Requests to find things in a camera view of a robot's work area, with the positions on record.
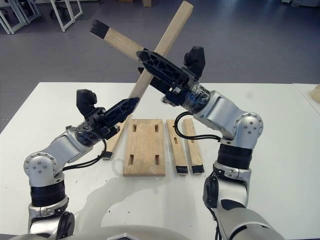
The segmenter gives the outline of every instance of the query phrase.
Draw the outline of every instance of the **wooden stick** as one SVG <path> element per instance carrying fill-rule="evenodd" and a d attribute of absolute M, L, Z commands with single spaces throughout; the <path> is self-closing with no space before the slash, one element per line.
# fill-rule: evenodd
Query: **wooden stick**
<path fill-rule="evenodd" d="M 176 40 L 177 36 L 179 35 L 182 27 L 185 25 L 186 21 L 190 17 L 193 7 L 187 1 L 183 1 L 180 5 L 178 11 L 175 13 L 173 19 L 171 20 L 168 28 L 164 32 L 161 40 L 159 41 L 158 45 L 155 48 L 155 52 L 166 56 L 169 52 L 171 46 L 173 45 L 174 41 Z M 142 74 L 140 75 L 138 81 L 134 85 L 134 88 L 129 96 L 129 98 L 138 97 L 142 98 L 147 87 L 149 86 L 153 76 L 148 73 L 146 70 L 143 70 Z"/>
<path fill-rule="evenodd" d="M 184 119 L 182 122 L 182 130 L 183 134 L 187 136 L 195 136 L 195 126 L 192 121 L 192 118 Z M 201 153 L 199 150 L 199 146 L 197 140 L 185 140 L 185 148 L 187 155 L 189 157 L 189 161 L 191 163 L 191 168 L 193 174 L 201 174 L 204 170 L 204 164 L 201 158 Z"/>
<path fill-rule="evenodd" d="M 103 158 L 104 160 L 110 160 L 112 155 L 115 153 L 119 143 L 119 139 L 121 138 L 124 129 L 127 126 L 127 122 L 130 120 L 130 118 L 131 115 L 129 115 L 124 122 L 120 122 L 117 124 L 117 126 L 120 128 L 120 131 L 116 135 L 108 139 L 108 141 L 106 142 L 106 153 L 105 157 Z"/>
<path fill-rule="evenodd" d="M 106 43 L 115 49 L 118 49 L 120 52 L 124 53 L 130 58 L 139 61 L 136 52 L 142 51 L 144 47 L 140 46 L 135 41 L 132 41 L 130 38 L 124 36 L 108 25 L 98 20 L 94 20 L 90 28 L 90 33 L 98 38 L 103 39 Z"/>
<path fill-rule="evenodd" d="M 175 169 L 178 174 L 188 174 L 188 166 L 185 159 L 185 153 L 181 145 L 180 137 L 177 135 L 174 129 L 174 125 L 174 119 L 168 119 L 166 121 Z"/>

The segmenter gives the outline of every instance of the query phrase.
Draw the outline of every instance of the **wooden board with slots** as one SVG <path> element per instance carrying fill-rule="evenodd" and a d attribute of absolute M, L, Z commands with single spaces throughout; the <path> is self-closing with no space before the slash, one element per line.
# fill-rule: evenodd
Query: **wooden board with slots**
<path fill-rule="evenodd" d="M 162 119 L 132 119 L 128 122 L 122 175 L 166 175 Z"/>

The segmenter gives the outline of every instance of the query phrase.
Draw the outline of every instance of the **wooden plank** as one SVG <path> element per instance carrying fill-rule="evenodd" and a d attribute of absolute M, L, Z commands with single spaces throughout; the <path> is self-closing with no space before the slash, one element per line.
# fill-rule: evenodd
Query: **wooden plank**
<path fill-rule="evenodd" d="M 168 28 L 164 32 L 161 40 L 156 46 L 154 50 L 156 53 L 162 56 L 167 55 L 171 46 L 173 45 L 174 41 L 179 35 L 182 27 L 185 25 L 186 21 L 190 17 L 193 7 L 194 6 L 192 6 L 187 1 L 182 2 L 178 11 L 175 13 L 173 19 L 171 20 Z M 143 70 L 142 74 L 140 75 L 138 81 L 136 82 L 129 97 L 130 98 L 139 97 L 141 100 L 141 97 L 144 95 L 152 78 L 153 76 L 150 73 L 148 73 L 146 70 Z"/>
<path fill-rule="evenodd" d="M 183 134 L 186 136 L 195 136 L 195 126 L 192 118 L 186 118 L 182 122 Z M 185 140 L 185 148 L 193 174 L 201 174 L 204 170 L 200 149 L 197 140 Z"/>
<path fill-rule="evenodd" d="M 151 7 L 151 0 L 142 0 L 144 7 Z"/>
<path fill-rule="evenodd" d="M 162 119 L 129 121 L 122 175 L 166 175 Z"/>
<path fill-rule="evenodd" d="M 182 148 L 180 137 L 177 135 L 174 129 L 174 125 L 174 119 L 168 119 L 166 121 L 175 169 L 178 174 L 188 174 L 188 166 L 185 159 L 185 153 Z"/>
<path fill-rule="evenodd" d="M 105 157 L 103 158 L 104 160 L 110 160 L 112 155 L 115 153 L 118 146 L 118 142 L 130 118 L 131 118 L 131 115 L 129 115 L 124 122 L 120 122 L 117 124 L 117 126 L 120 128 L 120 131 L 116 135 L 108 139 L 108 141 L 106 142 L 106 153 L 105 153 Z"/>
<path fill-rule="evenodd" d="M 94 20 L 90 28 L 90 33 L 98 38 L 103 39 L 110 46 L 118 49 L 130 58 L 139 61 L 136 52 L 142 51 L 144 47 L 140 46 L 135 41 L 132 41 L 130 38 L 124 36 L 103 22 Z"/>
<path fill-rule="evenodd" d="M 310 93 L 313 100 L 320 103 L 320 84 L 318 84 Z"/>

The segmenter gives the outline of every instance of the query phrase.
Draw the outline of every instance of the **black cable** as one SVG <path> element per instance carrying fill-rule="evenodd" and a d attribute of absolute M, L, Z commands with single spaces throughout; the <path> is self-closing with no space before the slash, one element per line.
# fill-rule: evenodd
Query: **black cable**
<path fill-rule="evenodd" d="M 185 111 L 181 114 L 179 114 L 175 121 L 174 121 L 174 130 L 176 132 L 176 134 L 183 138 L 183 139 L 188 139 L 188 140 L 201 140 L 201 139 L 214 139 L 214 140 L 217 140 L 218 142 L 220 142 L 221 140 L 221 137 L 217 136 L 217 135 L 212 135 L 212 134 L 203 134 L 203 135 L 195 135 L 195 136 L 186 136 L 184 135 L 183 133 L 181 133 L 178 129 L 178 123 L 179 123 L 179 120 L 181 118 L 183 118 L 184 116 L 187 116 L 187 115 L 191 115 L 193 116 L 193 113 L 189 112 L 189 111 Z"/>
<path fill-rule="evenodd" d="M 212 214 L 213 220 L 216 221 L 216 228 L 215 228 L 215 236 L 214 236 L 214 240 L 222 240 L 222 236 L 221 236 L 221 232 L 220 232 L 220 228 L 219 228 L 219 224 L 218 224 L 218 220 L 217 217 L 215 215 L 215 212 L 211 210 L 211 208 L 207 207 L 207 209 L 210 211 L 210 213 Z"/>
<path fill-rule="evenodd" d="M 103 144 L 104 144 L 104 149 L 102 151 L 102 153 L 100 155 L 98 155 L 95 159 L 92 159 L 90 161 L 86 161 L 83 163 L 78 163 L 78 164 L 74 164 L 71 166 L 65 166 L 62 171 L 66 171 L 66 170 L 71 170 L 71 169 L 82 169 L 82 168 L 86 168 L 86 167 L 90 167 L 93 164 L 96 164 L 106 153 L 107 151 L 107 143 L 106 140 L 102 140 Z"/>

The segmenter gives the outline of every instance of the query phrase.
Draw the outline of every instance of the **metal frame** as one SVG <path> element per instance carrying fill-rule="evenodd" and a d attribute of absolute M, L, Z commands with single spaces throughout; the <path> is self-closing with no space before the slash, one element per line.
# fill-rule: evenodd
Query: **metal frame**
<path fill-rule="evenodd" d="M 22 8 L 20 1 L 19 0 L 14 0 L 14 1 L 15 1 L 16 5 L 18 6 L 18 8 L 20 9 L 24 19 L 26 20 L 26 22 L 28 24 L 30 24 L 32 20 L 41 16 L 34 0 L 26 0 L 32 10 L 32 13 L 33 13 L 33 15 L 31 15 L 29 17 L 26 15 L 24 9 Z"/>
<path fill-rule="evenodd" d="M 3 29 L 5 30 L 5 32 L 10 35 L 11 32 L 9 31 L 9 29 L 7 28 L 7 25 L 5 24 L 5 22 L 2 19 L 6 19 L 4 14 L 1 12 L 0 10 L 0 24 L 2 25 Z"/>
<path fill-rule="evenodd" d="M 59 15 L 59 12 L 58 12 L 58 9 L 56 7 L 56 4 L 55 4 L 55 0 L 50 0 L 51 4 L 52 4 L 52 7 L 53 7 L 53 10 L 54 10 L 54 13 L 55 13 L 55 16 L 56 18 L 58 19 L 58 22 L 60 24 L 60 27 L 61 27 L 61 30 L 62 32 L 65 32 L 66 29 L 68 27 L 70 27 L 71 24 L 74 24 L 76 22 L 76 19 L 78 17 L 80 17 L 81 15 L 83 15 L 83 11 L 82 11 L 82 8 L 81 8 L 81 5 L 80 5 L 80 2 L 79 0 L 76 0 L 77 3 L 78 3 L 78 7 L 79 7 L 79 13 L 77 13 L 75 16 L 74 16 L 74 13 L 72 12 L 72 8 L 71 8 L 71 5 L 70 5 L 70 2 L 69 0 L 64 0 L 65 2 L 65 5 L 66 5 L 66 8 L 68 9 L 68 12 L 69 12 L 69 16 L 70 16 L 70 21 L 66 24 L 66 25 L 63 25 L 62 21 L 61 21 L 61 17 Z"/>
<path fill-rule="evenodd" d="M 15 32 L 17 30 L 19 30 L 20 28 L 22 28 L 25 25 L 28 25 L 28 23 L 25 20 L 23 14 L 21 13 L 19 7 L 17 6 L 16 1 L 15 0 L 8 0 L 8 3 L 10 5 L 10 7 L 12 8 L 13 12 L 15 13 L 15 16 L 18 19 L 19 23 L 14 26 L 10 26 L 10 24 L 6 20 L 5 16 L 2 14 L 2 12 L 0 13 L 0 16 L 3 20 L 3 22 L 5 23 L 7 29 L 10 31 L 10 33 L 15 34 Z"/>

